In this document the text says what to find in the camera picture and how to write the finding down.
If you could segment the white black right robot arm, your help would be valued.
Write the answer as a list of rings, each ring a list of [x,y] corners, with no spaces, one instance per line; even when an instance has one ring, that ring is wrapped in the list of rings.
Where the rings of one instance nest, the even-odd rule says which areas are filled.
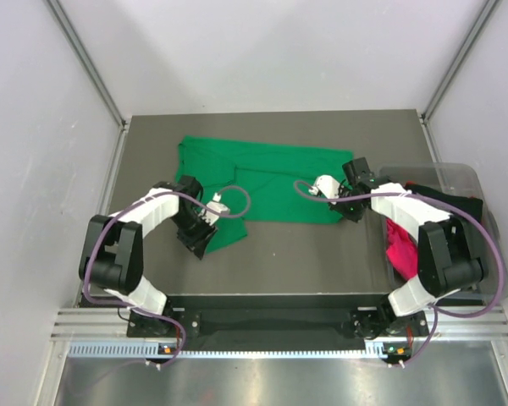
[[[317,194],[347,220],[359,222],[365,210],[385,217],[386,255],[405,279],[377,307],[380,331],[400,333],[410,315],[486,277],[482,235],[474,226],[482,220],[482,200],[378,177],[365,158],[342,168],[341,181],[330,175],[316,179]]]

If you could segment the aluminium corner post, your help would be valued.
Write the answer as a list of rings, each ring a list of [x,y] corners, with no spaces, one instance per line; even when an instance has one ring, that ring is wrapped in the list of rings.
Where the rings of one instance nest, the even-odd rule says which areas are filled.
[[[90,53],[81,40],[80,35],[78,34],[72,20],[68,16],[63,4],[58,0],[44,0],[43,2],[57,22],[60,30],[63,32],[66,41],[69,43],[74,55],[80,62],[86,76],[93,85],[110,116],[113,118],[113,121],[121,130],[125,129],[127,120],[120,112],[118,105],[111,96],[111,93],[105,85],[97,66],[93,62]]]
[[[474,17],[472,24],[467,29],[465,36],[459,43],[455,55],[450,60],[450,64],[437,84],[434,93],[429,98],[427,106],[420,114],[420,120],[424,126],[428,125],[429,121],[436,113],[439,104],[443,101],[447,91],[450,89],[457,75],[460,73],[463,65],[469,57],[469,54],[479,41],[479,38],[488,26],[489,21],[500,4],[500,0],[482,1],[481,8]]]

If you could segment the left aluminium corner post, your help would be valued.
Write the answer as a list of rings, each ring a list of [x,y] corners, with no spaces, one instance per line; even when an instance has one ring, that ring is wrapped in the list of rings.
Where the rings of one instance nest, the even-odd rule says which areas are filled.
[[[43,2],[57,22],[60,30],[63,32],[66,41],[69,43],[74,55],[80,62],[86,76],[93,85],[110,116],[113,118],[113,121],[121,130],[125,129],[127,120],[120,112],[118,105],[111,96],[111,93],[105,85],[97,66],[93,62],[90,53],[81,40],[80,35],[78,34],[72,20],[68,16],[63,4],[58,0],[44,0]]]

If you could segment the aluminium front frame rail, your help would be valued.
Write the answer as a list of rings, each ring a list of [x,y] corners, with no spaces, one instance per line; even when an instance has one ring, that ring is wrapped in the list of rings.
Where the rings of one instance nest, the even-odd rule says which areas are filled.
[[[58,311],[52,328],[53,341],[118,340],[126,337],[129,314],[114,308],[70,308]],[[475,318],[439,314],[434,334],[437,341],[508,341],[508,320],[502,308]]]

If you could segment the black folded t-shirt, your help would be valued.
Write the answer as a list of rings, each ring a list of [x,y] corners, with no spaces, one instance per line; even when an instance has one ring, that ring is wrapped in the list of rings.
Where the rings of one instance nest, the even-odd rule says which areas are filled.
[[[482,222],[483,217],[483,200],[475,196],[448,195],[431,187],[407,182],[404,186],[405,190],[411,191],[414,195],[427,197],[446,205],[455,207],[469,216],[473,217],[477,222]]]

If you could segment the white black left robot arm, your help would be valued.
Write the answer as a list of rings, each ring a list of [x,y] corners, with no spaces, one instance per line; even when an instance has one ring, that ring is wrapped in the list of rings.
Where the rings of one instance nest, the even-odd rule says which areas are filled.
[[[195,202],[203,196],[200,182],[184,175],[177,183],[159,182],[143,197],[113,215],[95,215],[88,223],[79,276],[83,293],[96,286],[138,312],[146,312],[146,325],[157,335],[174,328],[175,316],[168,296],[144,276],[144,238],[170,220],[177,239],[198,259],[218,231],[216,222],[229,208],[214,194],[205,209]]]

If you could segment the right aluminium corner post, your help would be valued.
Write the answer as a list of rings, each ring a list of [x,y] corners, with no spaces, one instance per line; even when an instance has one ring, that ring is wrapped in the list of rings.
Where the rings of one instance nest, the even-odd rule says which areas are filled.
[[[457,75],[460,73],[463,65],[469,57],[469,54],[479,41],[479,38],[488,26],[489,21],[500,4],[500,0],[482,1],[481,8],[474,17],[472,24],[467,29],[465,36],[459,43],[455,55],[450,60],[450,64],[437,84],[434,93],[429,98],[427,106],[420,114],[420,120],[424,126],[428,125],[429,121],[436,113],[439,104],[443,101],[447,91],[450,89]]]

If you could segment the green t-shirt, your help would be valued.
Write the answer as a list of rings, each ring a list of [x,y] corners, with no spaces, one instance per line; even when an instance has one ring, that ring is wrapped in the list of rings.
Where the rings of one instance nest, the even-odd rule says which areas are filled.
[[[218,231],[207,247],[212,253],[245,238],[248,222],[339,221],[323,204],[300,197],[294,182],[313,184],[324,174],[341,180],[342,165],[353,157],[348,150],[186,136],[178,145],[176,177],[195,177],[204,188],[204,203],[229,185],[240,186],[251,197],[243,217],[217,221]]]

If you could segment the pink t-shirt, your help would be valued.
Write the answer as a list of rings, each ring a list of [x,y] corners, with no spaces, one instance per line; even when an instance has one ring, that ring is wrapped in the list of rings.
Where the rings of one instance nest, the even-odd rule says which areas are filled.
[[[390,219],[386,220],[386,232],[386,256],[394,269],[408,281],[417,275],[417,246],[410,234]]]

